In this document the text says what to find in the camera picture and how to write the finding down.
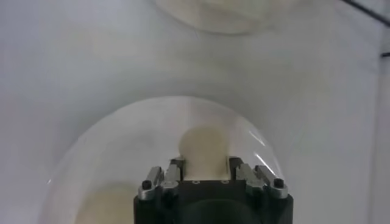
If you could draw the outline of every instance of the clear plastic cover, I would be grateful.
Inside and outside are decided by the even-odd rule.
[[[196,127],[217,128],[229,155],[252,167],[264,164],[282,177],[271,147],[233,110],[194,97],[142,100],[103,118],[79,138],[50,182],[40,223],[74,223],[84,198],[110,184],[126,184],[135,196],[151,167],[166,169],[180,155],[183,135]]]

